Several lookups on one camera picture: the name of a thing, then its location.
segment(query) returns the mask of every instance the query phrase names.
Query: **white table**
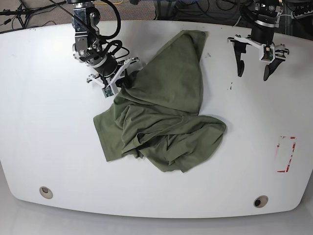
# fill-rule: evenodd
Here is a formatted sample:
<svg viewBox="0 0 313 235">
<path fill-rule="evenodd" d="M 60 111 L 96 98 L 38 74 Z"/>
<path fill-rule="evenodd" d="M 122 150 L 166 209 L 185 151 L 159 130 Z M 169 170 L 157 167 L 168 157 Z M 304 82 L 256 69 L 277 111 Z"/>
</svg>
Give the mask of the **white table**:
<svg viewBox="0 0 313 235">
<path fill-rule="evenodd" d="M 111 34 L 115 25 L 102 22 L 100 32 Z M 185 174 L 163 173 L 132 156 L 106 162 L 92 119 L 114 97 L 105 99 L 96 85 L 86 83 L 90 68 L 72 58 L 71 25 L 0 35 L 0 160 L 12 194 L 53 207 L 141 217 L 294 209 L 313 169 L 313 42 L 276 34 L 274 42 L 286 44 L 291 53 L 264 82 L 265 63 L 252 47 L 242 56 L 243 77 L 236 75 L 226 39 L 249 34 L 246 28 L 130 21 L 122 23 L 118 39 L 131 56 L 147 63 L 182 29 L 209 32 L 201 59 L 201 114 L 218 117 L 228 127 L 214 155 Z M 290 168 L 278 172 L 286 170 L 293 142 Z M 53 191 L 52 199 L 40 195 L 42 186 Z M 261 195 L 269 201 L 255 208 Z"/>
</svg>

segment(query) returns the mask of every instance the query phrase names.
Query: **green cloth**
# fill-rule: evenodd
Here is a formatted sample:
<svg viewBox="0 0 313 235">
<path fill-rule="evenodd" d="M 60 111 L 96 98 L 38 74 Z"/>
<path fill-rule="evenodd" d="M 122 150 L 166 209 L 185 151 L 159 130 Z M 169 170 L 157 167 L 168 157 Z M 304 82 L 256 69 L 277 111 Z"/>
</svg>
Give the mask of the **green cloth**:
<svg viewBox="0 0 313 235">
<path fill-rule="evenodd" d="M 107 161 L 133 154 L 161 171 L 186 172 L 215 151 L 226 125 L 198 116 L 205 38 L 200 31 L 179 33 L 132 76 L 132 88 L 123 88 L 113 105 L 94 118 Z"/>
</svg>

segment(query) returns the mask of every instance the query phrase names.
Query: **gray floor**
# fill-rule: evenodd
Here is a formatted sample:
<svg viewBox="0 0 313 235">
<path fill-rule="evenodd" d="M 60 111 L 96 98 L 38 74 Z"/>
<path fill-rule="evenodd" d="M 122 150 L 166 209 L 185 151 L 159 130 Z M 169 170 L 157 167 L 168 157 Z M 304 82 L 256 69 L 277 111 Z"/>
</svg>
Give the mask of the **gray floor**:
<svg viewBox="0 0 313 235">
<path fill-rule="evenodd" d="M 120 2 L 121 0 L 112 0 L 113 3 Z M 23 0 L 29 8 L 42 7 L 50 5 L 48 0 Z M 19 0 L 0 0 L 0 11 L 3 9 L 10 9 L 12 11 L 16 10 L 20 5 Z M 63 6 L 68 11 L 73 11 L 72 5 L 65 4 Z M 120 12 L 122 20 L 152 20 L 155 17 L 155 7 L 151 0 L 142 0 L 138 5 L 131 5 L 129 0 L 124 0 L 123 3 L 116 5 L 118 11 Z M 101 14 L 102 21 L 115 20 L 115 14 L 112 9 L 107 5 L 97 5 L 97 8 Z M 9 16 L 0 16 L 0 24 L 5 20 L 11 18 Z M 71 22 L 71 17 L 59 8 L 55 8 L 51 12 L 39 14 L 33 16 L 29 21 L 29 27 L 35 25 L 43 25 L 48 21 L 54 21 L 56 24 L 67 24 Z M 18 20 L 14 21 L 14 28 L 19 28 L 20 24 Z M 11 23 L 7 25 L 0 26 L 0 31 L 12 29 Z"/>
</svg>

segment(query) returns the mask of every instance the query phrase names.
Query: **table surface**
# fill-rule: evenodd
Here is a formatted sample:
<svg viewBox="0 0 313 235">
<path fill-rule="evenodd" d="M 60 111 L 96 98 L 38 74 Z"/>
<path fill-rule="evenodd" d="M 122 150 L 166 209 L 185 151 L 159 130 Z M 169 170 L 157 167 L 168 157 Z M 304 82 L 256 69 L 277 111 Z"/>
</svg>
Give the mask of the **table surface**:
<svg viewBox="0 0 313 235">
<path fill-rule="evenodd" d="M 99 24 L 103 35 L 115 27 L 116 22 Z M 163 173 L 132 156 L 106 162 L 93 117 L 114 97 L 105 99 L 101 89 L 86 83 L 92 70 L 72 58 L 71 25 L 0 35 L 0 160 L 12 194 L 77 211 L 161 218 L 297 207 L 313 169 L 313 42 L 276 34 L 274 42 L 286 44 L 291 53 L 264 82 L 265 63 L 252 47 L 242 55 L 243 77 L 236 75 L 233 46 L 226 40 L 249 34 L 247 28 L 127 21 L 117 38 L 131 56 L 148 63 L 181 30 L 194 29 L 208 32 L 200 61 L 201 115 L 221 119 L 227 132 L 213 156 L 187 173 Z M 52 199 L 40 195 L 42 186 L 53 191 Z M 261 195 L 268 203 L 255 208 Z"/>
</svg>

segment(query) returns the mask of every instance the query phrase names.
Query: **round hole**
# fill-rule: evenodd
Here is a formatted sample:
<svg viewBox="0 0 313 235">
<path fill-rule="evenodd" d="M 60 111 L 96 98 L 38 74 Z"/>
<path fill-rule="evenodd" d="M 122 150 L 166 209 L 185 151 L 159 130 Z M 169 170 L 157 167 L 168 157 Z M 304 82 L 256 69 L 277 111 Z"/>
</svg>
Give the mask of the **round hole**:
<svg viewBox="0 0 313 235">
<path fill-rule="evenodd" d="M 47 187 L 40 187 L 39 193 L 42 197 L 44 197 L 46 199 L 51 199 L 53 197 L 52 191 L 50 189 L 48 189 Z"/>
<path fill-rule="evenodd" d="M 254 204 L 254 206 L 256 208 L 262 208 L 262 207 L 264 207 L 267 204 L 267 202 L 268 202 L 268 197 L 260 196 L 260 197 L 258 197 L 257 199 L 254 200 L 253 204 Z"/>
</svg>

